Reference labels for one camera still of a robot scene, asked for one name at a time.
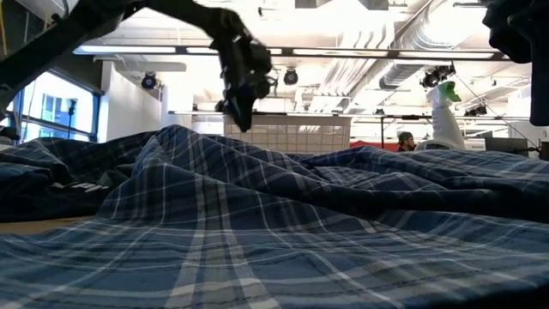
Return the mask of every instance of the window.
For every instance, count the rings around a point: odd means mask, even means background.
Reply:
[[[83,134],[69,133],[68,130],[60,130],[40,124],[28,124],[27,122],[23,122],[21,127],[21,140],[23,142],[29,142],[38,137],[59,137],[70,138],[77,141],[89,141],[89,138]]]
[[[46,72],[25,87],[23,115],[91,132],[94,95]]]
[[[22,111],[21,141],[60,137],[95,142],[99,97],[90,91],[45,72],[19,94]]]

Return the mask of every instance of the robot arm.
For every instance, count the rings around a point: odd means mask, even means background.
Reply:
[[[235,12],[207,8],[192,0],[81,0],[66,19],[0,63],[0,120],[15,95],[60,55],[116,30],[121,21],[142,8],[188,22],[214,40],[210,47],[220,55],[226,104],[240,129],[248,130],[254,101],[268,95],[270,51],[254,42]]]

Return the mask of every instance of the spotlight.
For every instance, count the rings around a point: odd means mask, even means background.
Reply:
[[[446,81],[449,76],[454,74],[455,67],[453,64],[449,66],[441,65],[432,70],[426,70],[425,77],[419,84],[425,89],[435,88],[440,82]]]
[[[486,106],[476,106],[473,109],[465,111],[465,114],[463,116],[465,116],[465,117],[477,117],[477,116],[484,116],[487,113],[488,113],[488,111],[486,110]]]
[[[146,72],[145,77],[143,77],[143,80],[141,81],[141,87],[147,91],[151,91],[156,88],[157,84],[158,81],[156,80],[156,73]]]
[[[298,83],[298,73],[295,69],[288,69],[284,75],[284,84],[287,86],[292,86]]]

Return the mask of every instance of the white wall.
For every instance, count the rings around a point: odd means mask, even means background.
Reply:
[[[103,63],[101,88],[99,142],[161,128],[160,101],[118,73],[112,62]]]
[[[515,91],[507,99],[507,115],[512,117],[530,117],[530,93],[532,88],[527,86]]]
[[[181,86],[174,84],[164,85],[162,88],[162,107],[160,111],[160,124],[166,127],[172,124],[179,124],[190,128],[192,126],[192,116],[190,115],[171,115],[169,111],[192,111],[192,93],[182,91]],[[179,102],[188,102],[185,108],[177,108]]]

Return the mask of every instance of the ventilation duct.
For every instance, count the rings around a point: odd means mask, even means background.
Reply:
[[[369,25],[365,31],[347,32],[342,36],[340,48],[387,48],[395,37],[395,28],[390,19],[383,15],[370,14],[365,10],[365,19]],[[324,82],[319,87],[321,94],[332,96],[348,96],[354,85],[374,64],[372,59],[334,59]],[[315,100],[312,111],[332,110],[338,100]]]
[[[454,7],[455,0],[434,0],[410,24],[402,36],[393,43],[398,50],[454,49],[482,25],[483,9],[464,9]],[[387,99],[406,79],[422,70],[423,64],[399,64],[393,60],[378,60],[368,70],[363,80],[351,91],[352,101],[360,100],[359,95],[365,88],[387,89],[376,105]]]

